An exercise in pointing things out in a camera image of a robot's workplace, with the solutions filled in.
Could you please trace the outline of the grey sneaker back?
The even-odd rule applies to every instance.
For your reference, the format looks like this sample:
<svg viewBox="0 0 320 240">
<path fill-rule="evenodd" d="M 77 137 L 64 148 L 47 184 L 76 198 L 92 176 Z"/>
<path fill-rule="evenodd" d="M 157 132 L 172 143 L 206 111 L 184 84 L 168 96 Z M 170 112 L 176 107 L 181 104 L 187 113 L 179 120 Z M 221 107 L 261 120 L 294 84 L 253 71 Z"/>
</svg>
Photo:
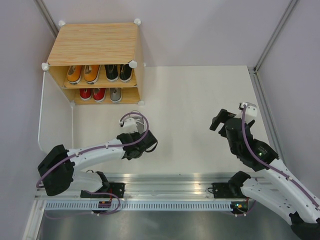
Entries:
<svg viewBox="0 0 320 240">
<path fill-rule="evenodd" d="M 109 98 L 112 103 L 119 103 L 122 100 L 122 90 L 119 87 L 109 89 Z"/>
</svg>

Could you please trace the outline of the grey sneaker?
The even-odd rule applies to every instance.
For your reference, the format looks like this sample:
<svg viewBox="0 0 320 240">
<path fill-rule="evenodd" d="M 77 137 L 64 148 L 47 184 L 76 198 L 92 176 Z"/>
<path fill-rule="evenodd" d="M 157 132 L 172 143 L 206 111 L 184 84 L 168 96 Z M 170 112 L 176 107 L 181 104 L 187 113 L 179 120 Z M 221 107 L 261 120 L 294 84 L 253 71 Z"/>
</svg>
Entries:
<svg viewBox="0 0 320 240">
<path fill-rule="evenodd" d="M 145 120 L 137 113 L 141 114 L 138 110 L 132 110 L 129 117 L 134 119 L 138 133 L 142 134 L 145 131 Z"/>
<path fill-rule="evenodd" d="M 109 98 L 112 103 L 119 103 L 122 100 L 122 90 L 119 87 L 109 89 Z"/>
</svg>

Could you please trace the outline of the red sneaker back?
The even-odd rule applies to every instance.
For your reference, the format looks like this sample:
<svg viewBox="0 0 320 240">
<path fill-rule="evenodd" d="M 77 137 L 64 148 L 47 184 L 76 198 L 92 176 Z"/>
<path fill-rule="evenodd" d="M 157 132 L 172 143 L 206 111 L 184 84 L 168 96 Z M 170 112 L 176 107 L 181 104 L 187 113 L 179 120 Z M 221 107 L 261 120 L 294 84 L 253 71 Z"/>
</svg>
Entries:
<svg viewBox="0 0 320 240">
<path fill-rule="evenodd" d="M 101 103 L 106 98 L 106 88 L 94 88 L 93 89 L 93 99 L 97 103 Z"/>
</svg>

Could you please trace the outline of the red sneaker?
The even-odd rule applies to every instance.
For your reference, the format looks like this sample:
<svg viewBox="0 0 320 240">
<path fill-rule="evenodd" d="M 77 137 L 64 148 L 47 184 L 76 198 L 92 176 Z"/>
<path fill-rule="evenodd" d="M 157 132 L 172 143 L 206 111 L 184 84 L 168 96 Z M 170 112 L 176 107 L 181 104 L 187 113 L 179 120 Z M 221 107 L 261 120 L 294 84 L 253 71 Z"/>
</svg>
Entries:
<svg viewBox="0 0 320 240">
<path fill-rule="evenodd" d="M 94 88 L 93 89 L 93 99 L 97 103 L 101 103 L 106 98 L 106 88 Z"/>
<path fill-rule="evenodd" d="M 88 101 L 92 98 L 92 89 L 91 88 L 80 88 L 79 97 L 82 101 Z"/>
</svg>

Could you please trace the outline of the red sneaker front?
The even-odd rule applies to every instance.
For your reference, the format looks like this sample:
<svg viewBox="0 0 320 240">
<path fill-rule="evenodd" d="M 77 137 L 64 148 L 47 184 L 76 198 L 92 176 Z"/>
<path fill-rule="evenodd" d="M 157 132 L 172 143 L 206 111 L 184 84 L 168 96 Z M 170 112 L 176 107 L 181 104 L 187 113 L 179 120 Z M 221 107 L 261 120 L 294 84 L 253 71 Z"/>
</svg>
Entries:
<svg viewBox="0 0 320 240">
<path fill-rule="evenodd" d="M 82 101 L 88 101 L 92 98 L 92 89 L 91 88 L 80 88 L 79 97 Z"/>
</svg>

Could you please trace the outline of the black sneaker orange sole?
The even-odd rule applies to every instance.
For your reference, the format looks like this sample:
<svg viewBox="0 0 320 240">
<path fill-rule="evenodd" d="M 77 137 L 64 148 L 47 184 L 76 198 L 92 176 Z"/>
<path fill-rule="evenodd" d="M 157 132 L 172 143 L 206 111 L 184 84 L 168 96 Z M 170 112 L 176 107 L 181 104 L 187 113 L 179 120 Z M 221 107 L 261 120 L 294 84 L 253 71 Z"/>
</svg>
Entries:
<svg viewBox="0 0 320 240">
<path fill-rule="evenodd" d="M 109 82 L 115 82 L 119 78 L 118 66 L 116 64 L 106 64 L 104 66 L 106 78 Z"/>
</svg>

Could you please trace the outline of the black sneaker back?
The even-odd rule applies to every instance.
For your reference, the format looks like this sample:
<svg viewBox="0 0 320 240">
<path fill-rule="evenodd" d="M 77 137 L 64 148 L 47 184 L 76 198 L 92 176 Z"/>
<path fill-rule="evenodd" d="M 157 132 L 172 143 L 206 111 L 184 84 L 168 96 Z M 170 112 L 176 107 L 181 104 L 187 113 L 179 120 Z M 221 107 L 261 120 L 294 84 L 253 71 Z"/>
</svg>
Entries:
<svg viewBox="0 0 320 240">
<path fill-rule="evenodd" d="M 127 83 L 132 79 L 133 69 L 129 64 L 121 64 L 119 78 L 122 82 Z"/>
</svg>

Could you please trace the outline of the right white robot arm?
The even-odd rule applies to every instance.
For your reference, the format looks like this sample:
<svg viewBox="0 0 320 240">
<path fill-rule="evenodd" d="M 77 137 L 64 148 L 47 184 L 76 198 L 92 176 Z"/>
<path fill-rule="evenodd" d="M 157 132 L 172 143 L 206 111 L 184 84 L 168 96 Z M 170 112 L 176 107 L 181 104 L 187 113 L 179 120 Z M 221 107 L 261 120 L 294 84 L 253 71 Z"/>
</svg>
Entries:
<svg viewBox="0 0 320 240">
<path fill-rule="evenodd" d="M 267 143 L 255 139 L 251 127 L 255 123 L 257 108 L 254 105 L 240 106 L 234 114 L 221 109 L 209 127 L 226 138 L 230 152 L 245 166 L 261 174 L 277 191 L 263 187 L 248 173 L 238 171 L 228 182 L 213 183 L 216 199 L 252 199 L 270 209 L 289 225 L 301 240 L 320 238 L 320 200 L 312 194 L 289 171 L 283 160 Z"/>
</svg>

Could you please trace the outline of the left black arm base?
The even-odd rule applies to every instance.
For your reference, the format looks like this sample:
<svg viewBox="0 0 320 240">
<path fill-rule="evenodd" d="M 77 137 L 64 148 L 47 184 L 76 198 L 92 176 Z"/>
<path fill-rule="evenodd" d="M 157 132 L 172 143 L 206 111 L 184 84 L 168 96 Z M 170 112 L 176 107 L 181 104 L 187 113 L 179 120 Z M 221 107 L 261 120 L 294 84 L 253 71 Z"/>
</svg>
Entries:
<svg viewBox="0 0 320 240">
<path fill-rule="evenodd" d="M 119 210 L 121 207 L 121 199 L 124 197 L 125 193 L 125 183 L 123 182 L 109 182 L 105 174 L 101 171 L 96 171 L 101 181 L 102 187 L 100 187 L 95 192 L 89 192 L 88 190 L 81 190 L 80 197 L 83 199 L 108 199 L 107 201 L 100 201 L 98 208 L 111 209 L 112 200 L 116 200 L 115 210 Z"/>
</svg>

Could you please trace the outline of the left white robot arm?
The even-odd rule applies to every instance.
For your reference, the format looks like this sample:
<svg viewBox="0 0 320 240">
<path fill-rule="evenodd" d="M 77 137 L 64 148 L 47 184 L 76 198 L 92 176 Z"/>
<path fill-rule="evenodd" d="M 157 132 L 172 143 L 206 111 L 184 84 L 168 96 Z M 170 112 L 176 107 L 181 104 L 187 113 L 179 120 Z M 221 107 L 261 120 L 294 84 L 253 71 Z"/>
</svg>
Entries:
<svg viewBox="0 0 320 240">
<path fill-rule="evenodd" d="M 154 151 L 157 145 L 158 140 L 150 130 L 142 134 L 122 133 L 104 144 L 87 148 L 66 149 L 57 145 L 38 165 L 40 180 L 36 186 L 43 188 L 49 197 L 78 190 L 81 198 L 106 198 L 112 186 L 105 174 L 84 169 L 108 161 L 137 159 Z"/>
</svg>

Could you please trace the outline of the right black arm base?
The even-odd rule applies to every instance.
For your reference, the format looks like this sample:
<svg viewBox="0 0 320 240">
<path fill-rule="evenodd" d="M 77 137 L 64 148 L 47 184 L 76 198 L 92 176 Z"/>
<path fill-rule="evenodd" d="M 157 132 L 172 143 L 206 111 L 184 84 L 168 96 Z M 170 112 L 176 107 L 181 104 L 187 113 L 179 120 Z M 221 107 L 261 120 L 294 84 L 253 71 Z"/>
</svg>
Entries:
<svg viewBox="0 0 320 240">
<path fill-rule="evenodd" d="M 212 194 L 215 199 L 239 199 L 239 201 L 231 202 L 232 210 L 230 214 L 235 217 L 245 217 L 256 203 L 254 200 L 251 205 L 251 198 L 245 196 L 241 190 L 245 181 L 250 179 L 251 176 L 249 174 L 239 171 L 228 182 L 213 182 L 211 187 L 208 187 L 206 191 Z"/>
</svg>

